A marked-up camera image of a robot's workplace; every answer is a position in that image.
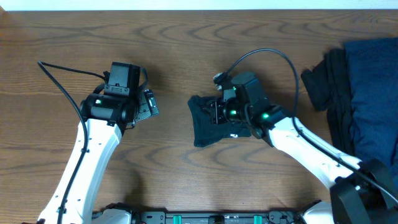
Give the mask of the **dark teal t-shirt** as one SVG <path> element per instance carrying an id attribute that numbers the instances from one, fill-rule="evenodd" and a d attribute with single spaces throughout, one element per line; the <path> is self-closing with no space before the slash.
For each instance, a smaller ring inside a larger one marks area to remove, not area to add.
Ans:
<path id="1" fill-rule="evenodd" d="M 188 100 L 193 120 L 193 145 L 195 147 L 207 147 L 226 138 L 248 138 L 251 136 L 250 130 L 243 124 L 229 122 L 213 124 L 206 105 L 212 100 L 215 100 L 214 96 L 201 97 L 198 95 L 194 95 Z"/>

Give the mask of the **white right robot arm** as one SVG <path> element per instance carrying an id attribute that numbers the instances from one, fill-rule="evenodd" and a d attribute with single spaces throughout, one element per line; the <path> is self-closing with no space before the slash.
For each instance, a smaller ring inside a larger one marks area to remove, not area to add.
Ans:
<path id="1" fill-rule="evenodd" d="M 300 223 L 397 223 L 397 193 L 387 168 L 328 144 L 280 105 L 272 105 L 252 72 L 213 78 L 222 92 L 210 103 L 215 124 L 238 123 L 309 170 L 330 193 L 297 215 Z"/>

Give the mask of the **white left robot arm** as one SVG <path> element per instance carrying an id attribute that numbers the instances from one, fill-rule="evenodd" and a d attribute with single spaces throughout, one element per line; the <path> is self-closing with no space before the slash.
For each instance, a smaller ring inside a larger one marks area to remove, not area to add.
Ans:
<path id="1" fill-rule="evenodd" d="M 67 97 L 80 122 L 72 154 L 60 182 L 38 223 L 137 223 L 139 215 L 121 203 L 95 212 L 94 205 L 108 162 L 125 130 L 156 116 L 159 109 L 148 89 L 147 71 L 137 65 L 113 62 L 98 85 L 81 104 L 49 78 Z"/>

